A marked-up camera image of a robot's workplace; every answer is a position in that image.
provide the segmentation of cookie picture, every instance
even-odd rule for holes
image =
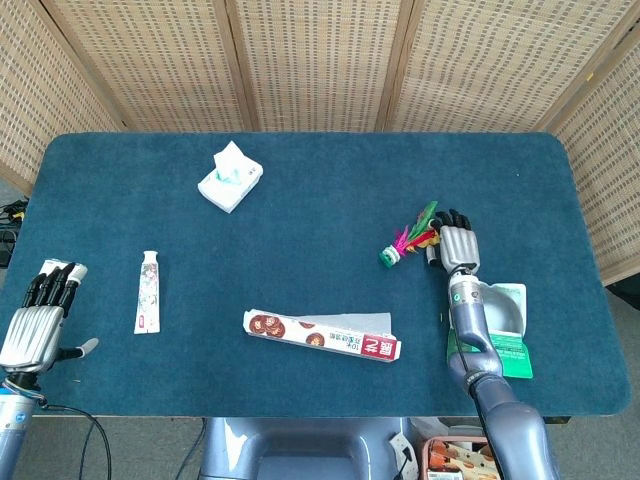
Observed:
[[[264,319],[264,327],[267,330],[267,333],[274,333],[278,331],[278,327],[282,325],[282,322],[278,317],[265,316]]]
[[[256,315],[249,322],[249,330],[253,333],[264,333],[267,329],[264,324],[264,315]]]
[[[267,335],[270,337],[282,338],[284,337],[284,332],[285,328],[284,325],[280,323],[280,320],[278,320],[278,323],[275,326],[267,328]]]
[[[312,333],[307,337],[306,341],[309,345],[313,345],[314,347],[324,346],[324,337],[319,333]]]

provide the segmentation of toothpaste tube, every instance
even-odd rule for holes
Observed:
[[[138,290],[138,310],[133,333],[160,332],[160,305],[158,280],[158,252],[144,252],[140,269],[140,289]]]

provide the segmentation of box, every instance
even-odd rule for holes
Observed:
[[[363,332],[342,328],[335,324],[308,323],[300,320],[304,318],[251,310],[244,314],[243,327],[249,335],[266,340],[355,355],[381,362],[393,362],[400,358],[402,344],[390,333]]]
[[[485,444],[485,447],[481,449],[482,453],[467,452],[453,445],[452,442]],[[485,437],[431,438],[422,449],[420,478],[422,480],[500,480],[495,460],[490,453]],[[429,466],[433,464],[439,465],[443,471],[430,472]]]
[[[198,190],[210,202],[231,213],[262,176],[262,166],[245,156],[235,143],[214,155],[216,168],[200,183]]]

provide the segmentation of blue table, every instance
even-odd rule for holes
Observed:
[[[230,141],[264,167],[228,215],[196,184]],[[445,276],[378,252],[427,201],[477,233],[487,283],[528,288],[543,415],[610,414],[630,399],[562,145],[532,134],[109,134],[49,146],[2,292],[2,332],[43,260],[86,264],[65,327],[89,357],[42,377],[50,401],[96,414],[468,415],[445,363]],[[161,333],[133,335],[142,252],[159,251]],[[391,364],[246,335],[251,308],[391,312]]]

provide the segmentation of tissue box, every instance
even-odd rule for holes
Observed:
[[[231,213],[262,176],[262,166],[246,157],[235,143],[214,155],[216,168],[199,184],[200,193]]]

